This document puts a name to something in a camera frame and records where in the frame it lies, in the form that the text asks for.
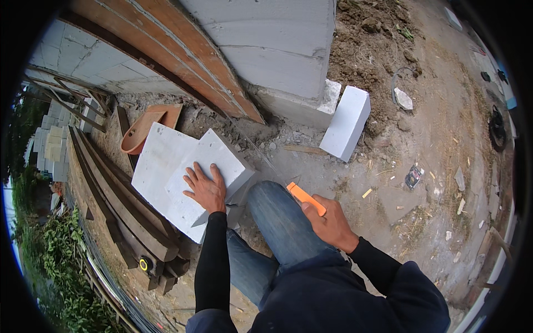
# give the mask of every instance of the fabric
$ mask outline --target fabric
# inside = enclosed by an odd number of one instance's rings
[[[187,332],[236,332],[229,315],[229,266],[232,275],[239,272],[231,282],[260,308],[250,332],[447,330],[446,302],[416,263],[401,265],[360,237],[349,256],[387,297],[369,294],[335,248],[312,235],[305,239],[310,223],[305,216],[298,219],[301,209],[283,192],[281,185],[262,182],[248,196],[254,220],[277,260],[258,254],[227,231],[225,214],[209,217],[195,278],[197,313],[189,319]],[[302,241],[298,228],[303,228]],[[301,241],[305,250],[291,241]],[[291,249],[295,253],[283,253]]]

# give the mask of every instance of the hand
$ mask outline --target hand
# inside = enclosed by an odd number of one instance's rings
[[[189,176],[183,176],[183,180],[187,182],[194,193],[183,191],[183,194],[194,199],[206,209],[209,214],[214,212],[225,213],[226,204],[224,201],[226,198],[226,185],[224,184],[224,178],[222,178],[219,169],[214,163],[211,164],[213,180],[210,180],[204,175],[198,162],[194,162],[194,167],[194,171],[191,168],[186,168],[185,170]]]
[[[318,194],[313,194],[312,197],[326,208],[324,216],[319,216],[315,206],[309,202],[302,203],[303,213],[311,222],[315,234],[324,242],[347,254],[352,253],[359,244],[359,236],[350,229],[341,204]]]

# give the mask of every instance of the construction site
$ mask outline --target construction site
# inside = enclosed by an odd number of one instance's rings
[[[78,209],[80,264],[129,331],[185,332],[195,313],[208,214],[182,176],[197,161],[267,257],[254,184],[339,201],[353,232],[418,264],[460,333],[510,256],[504,73],[442,0],[75,0],[25,70],[51,100],[28,149],[60,189],[52,211]],[[231,286],[239,332],[258,312]]]

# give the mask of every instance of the leg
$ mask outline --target leg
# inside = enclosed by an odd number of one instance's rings
[[[259,306],[270,281],[276,275],[278,262],[256,252],[235,232],[228,229],[228,254],[230,257],[231,284]]]
[[[300,206],[280,184],[263,181],[254,185],[248,202],[255,223],[280,264],[280,273],[325,250],[338,253],[318,238]]]

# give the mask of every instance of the ground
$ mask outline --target ground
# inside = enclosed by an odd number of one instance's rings
[[[338,2],[328,78],[342,83],[343,89],[354,85],[367,90],[372,109],[348,163],[285,150],[283,146],[289,143],[318,147],[324,135],[287,119],[272,117],[268,126],[240,119],[237,124],[242,133],[229,120],[180,97],[118,95],[117,100],[126,108],[130,123],[149,104],[183,102],[179,131],[199,139],[213,128],[238,145],[242,156],[261,171],[262,179],[294,181],[309,193],[339,200],[355,233],[402,263],[416,261],[448,302],[453,331],[479,292],[475,282],[483,262],[478,250],[486,230],[500,225],[505,217],[489,217],[489,195],[494,192],[492,178],[494,184],[501,174],[500,185],[505,186],[503,179],[509,174],[502,170],[509,170],[510,157],[504,155],[501,160],[488,138],[492,104],[504,109],[501,88],[480,76],[490,62],[469,49],[475,38],[467,27],[459,32],[449,25],[445,5],[444,1]],[[404,28],[413,40],[401,34],[403,29],[409,36]],[[413,70],[400,71],[395,80],[395,86],[413,99],[412,112],[391,100],[392,74],[401,67]],[[132,174],[119,149],[116,114],[108,120],[107,129],[105,134],[93,130],[93,138],[120,168]],[[391,144],[375,148],[383,140]],[[411,191],[404,178],[413,165],[425,173]],[[459,166],[465,176],[463,192],[454,179]],[[458,215],[461,199],[466,205]],[[502,212],[507,211],[508,205],[503,204]],[[248,209],[239,223],[239,232],[250,246],[271,255]],[[193,283],[200,247],[184,240],[180,254],[191,258],[191,269],[168,294],[160,296],[139,285],[98,228],[94,226],[91,232],[99,246],[111,248],[103,251],[104,259],[127,293],[165,330],[183,331],[180,325],[193,315],[195,306]],[[363,276],[356,265],[353,269]],[[369,291],[378,295],[366,277],[365,281]],[[231,304],[238,331],[247,331],[257,308],[234,287]]]

